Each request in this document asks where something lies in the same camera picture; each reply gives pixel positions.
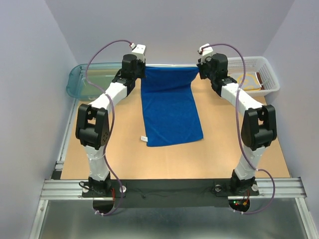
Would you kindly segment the yellow white towel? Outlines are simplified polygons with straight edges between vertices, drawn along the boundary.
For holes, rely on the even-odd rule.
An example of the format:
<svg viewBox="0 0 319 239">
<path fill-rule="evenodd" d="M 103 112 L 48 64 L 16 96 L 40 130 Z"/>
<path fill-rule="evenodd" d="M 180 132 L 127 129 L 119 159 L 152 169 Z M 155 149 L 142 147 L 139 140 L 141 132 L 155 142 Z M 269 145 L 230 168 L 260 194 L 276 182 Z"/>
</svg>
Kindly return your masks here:
<svg viewBox="0 0 319 239">
<path fill-rule="evenodd" d="M 243 74 L 234 73 L 232 77 L 237 81 L 239 85 L 242 84 Z M 258 91 L 261 90 L 261 87 L 262 86 L 256 72 L 246 73 L 244 83 L 241 87 L 244 91 Z"/>
</svg>

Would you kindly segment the brown towel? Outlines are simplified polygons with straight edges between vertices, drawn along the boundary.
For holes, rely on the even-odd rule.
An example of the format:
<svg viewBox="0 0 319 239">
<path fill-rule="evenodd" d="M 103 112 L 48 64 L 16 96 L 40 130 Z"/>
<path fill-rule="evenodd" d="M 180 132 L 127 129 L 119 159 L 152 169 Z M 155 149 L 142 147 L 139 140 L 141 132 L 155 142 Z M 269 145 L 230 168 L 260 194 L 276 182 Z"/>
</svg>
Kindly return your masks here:
<svg viewBox="0 0 319 239">
<path fill-rule="evenodd" d="M 260 75 L 259 72 L 256 72 L 256 77 L 257 77 L 257 80 L 258 80 L 260 86 L 262 87 L 263 86 L 263 82 L 262 82 L 261 75 Z"/>
</svg>

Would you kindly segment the blue towel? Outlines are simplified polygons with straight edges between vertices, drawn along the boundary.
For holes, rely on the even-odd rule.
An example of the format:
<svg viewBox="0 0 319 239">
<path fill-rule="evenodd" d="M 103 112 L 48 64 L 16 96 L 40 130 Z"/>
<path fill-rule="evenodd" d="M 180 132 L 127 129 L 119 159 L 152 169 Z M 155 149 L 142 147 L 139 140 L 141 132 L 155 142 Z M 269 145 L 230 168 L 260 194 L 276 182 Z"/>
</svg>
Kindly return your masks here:
<svg viewBox="0 0 319 239">
<path fill-rule="evenodd" d="M 146 68 L 146 76 L 141 80 L 141 99 L 148 147 L 204 138 L 191 90 L 198 72 L 196 67 Z"/>
</svg>

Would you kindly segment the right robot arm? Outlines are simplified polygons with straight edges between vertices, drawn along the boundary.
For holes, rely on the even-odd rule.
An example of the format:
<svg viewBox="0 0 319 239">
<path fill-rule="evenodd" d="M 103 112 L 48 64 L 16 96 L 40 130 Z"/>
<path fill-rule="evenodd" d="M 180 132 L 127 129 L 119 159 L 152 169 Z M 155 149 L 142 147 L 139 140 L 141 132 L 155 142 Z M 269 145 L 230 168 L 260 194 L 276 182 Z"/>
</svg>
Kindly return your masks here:
<svg viewBox="0 0 319 239">
<path fill-rule="evenodd" d="M 242 155 L 229 182 L 230 191 L 241 194 L 253 186 L 262 154 L 277 137 L 275 108 L 258 102 L 240 88 L 228 75 L 226 55 L 202 52 L 197 66 L 200 78 L 209 79 L 213 91 L 235 107 L 236 116 L 243 117 L 236 123 Z"/>
</svg>

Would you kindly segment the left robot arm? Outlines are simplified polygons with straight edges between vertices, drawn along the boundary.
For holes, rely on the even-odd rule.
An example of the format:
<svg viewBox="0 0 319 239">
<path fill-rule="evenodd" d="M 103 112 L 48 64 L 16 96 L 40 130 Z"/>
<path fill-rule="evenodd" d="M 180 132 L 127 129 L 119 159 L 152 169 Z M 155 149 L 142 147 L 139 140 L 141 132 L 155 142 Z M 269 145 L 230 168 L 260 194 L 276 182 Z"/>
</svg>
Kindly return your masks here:
<svg viewBox="0 0 319 239">
<path fill-rule="evenodd" d="M 114 123 L 109 123 L 109 111 L 126 98 L 135 87 L 136 79 L 145 76 L 146 60 L 143 53 L 123 56 L 122 67 L 116 73 L 109 87 L 90 104 L 78 108 L 75 136 L 84 146 L 89 161 L 90 174 L 87 185 L 81 185 L 88 192 L 99 196 L 110 193 L 110 169 L 105 161 L 105 149 Z"/>
</svg>

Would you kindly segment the white plastic basket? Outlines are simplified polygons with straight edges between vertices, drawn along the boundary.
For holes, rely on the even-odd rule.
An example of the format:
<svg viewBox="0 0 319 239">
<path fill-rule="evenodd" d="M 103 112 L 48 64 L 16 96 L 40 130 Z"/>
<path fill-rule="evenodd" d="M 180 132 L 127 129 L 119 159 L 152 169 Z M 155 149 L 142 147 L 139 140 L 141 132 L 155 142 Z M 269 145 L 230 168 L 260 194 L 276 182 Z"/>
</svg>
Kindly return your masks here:
<svg viewBox="0 0 319 239">
<path fill-rule="evenodd" d="M 264 97 L 280 89 L 280 84 L 275 72 L 268 60 L 261 56 L 245 57 L 246 73 L 259 72 L 263 82 L 261 90 L 246 91 L 252 97 Z M 243 63 L 241 58 L 228 58 L 228 75 L 232 77 L 234 73 L 243 74 Z"/>
</svg>

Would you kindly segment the teal plastic bin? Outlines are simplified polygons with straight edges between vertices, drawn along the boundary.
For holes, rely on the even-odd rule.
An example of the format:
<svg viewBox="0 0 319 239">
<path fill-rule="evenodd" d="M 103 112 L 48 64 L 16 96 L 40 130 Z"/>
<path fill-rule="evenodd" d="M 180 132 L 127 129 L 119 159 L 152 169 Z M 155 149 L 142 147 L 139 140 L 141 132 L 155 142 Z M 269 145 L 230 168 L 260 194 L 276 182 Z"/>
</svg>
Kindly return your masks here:
<svg viewBox="0 0 319 239">
<path fill-rule="evenodd" d="M 95 85 L 106 90 L 121 68 L 121 63 L 93 63 L 89 69 L 86 68 L 86 64 L 81 64 L 71 70 L 66 92 L 80 101 L 90 102 L 102 93 Z"/>
</svg>

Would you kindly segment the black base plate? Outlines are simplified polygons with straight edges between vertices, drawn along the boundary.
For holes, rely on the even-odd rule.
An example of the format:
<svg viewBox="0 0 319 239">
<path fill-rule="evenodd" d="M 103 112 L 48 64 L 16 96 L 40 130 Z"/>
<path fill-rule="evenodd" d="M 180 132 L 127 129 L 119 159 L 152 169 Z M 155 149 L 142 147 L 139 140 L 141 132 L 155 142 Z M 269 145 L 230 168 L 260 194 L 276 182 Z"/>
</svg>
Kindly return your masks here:
<svg viewBox="0 0 319 239">
<path fill-rule="evenodd" d="M 123 179 L 110 180 L 106 194 L 83 190 L 84 198 L 110 198 L 119 208 L 228 207 L 229 198 L 258 196 L 257 184 L 232 189 L 230 179 Z"/>
</svg>

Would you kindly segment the aluminium frame rail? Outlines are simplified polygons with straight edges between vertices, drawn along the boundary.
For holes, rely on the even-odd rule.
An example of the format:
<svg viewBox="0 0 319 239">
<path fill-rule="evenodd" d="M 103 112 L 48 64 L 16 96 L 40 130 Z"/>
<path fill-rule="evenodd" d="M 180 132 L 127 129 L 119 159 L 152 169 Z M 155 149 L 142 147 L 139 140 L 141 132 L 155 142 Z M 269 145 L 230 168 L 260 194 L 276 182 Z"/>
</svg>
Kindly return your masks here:
<svg viewBox="0 0 319 239">
<path fill-rule="evenodd" d="M 116 106 L 107 158 L 127 187 L 115 214 L 96 215 L 78 183 L 88 163 L 74 137 L 62 177 L 44 182 L 32 238 L 39 239 L 316 239 L 309 194 L 301 178 L 288 176 L 279 143 L 261 164 L 275 175 L 258 173 L 258 196 L 250 213 L 234 212 L 218 197 L 213 178 L 228 178 L 240 157 L 232 105 L 219 98 L 208 80 L 192 85 L 204 139 L 168 147 L 147 147 L 140 87 Z"/>
</svg>

